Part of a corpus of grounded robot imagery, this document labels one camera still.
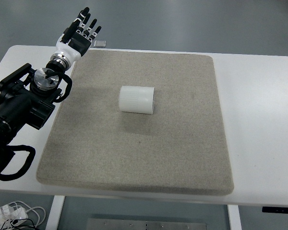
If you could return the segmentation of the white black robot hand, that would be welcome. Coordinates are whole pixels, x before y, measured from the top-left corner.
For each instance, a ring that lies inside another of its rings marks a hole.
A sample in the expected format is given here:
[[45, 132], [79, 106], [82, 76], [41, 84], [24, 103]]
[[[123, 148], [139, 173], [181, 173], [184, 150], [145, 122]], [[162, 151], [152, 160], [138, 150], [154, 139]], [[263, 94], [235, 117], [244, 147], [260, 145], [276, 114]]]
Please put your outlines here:
[[65, 29], [56, 43], [56, 51], [52, 55], [52, 60], [60, 60], [65, 66], [71, 66], [85, 55], [93, 40], [101, 30], [101, 26], [94, 28], [97, 19], [93, 19], [87, 25], [91, 14], [88, 7], [80, 11], [72, 24]]

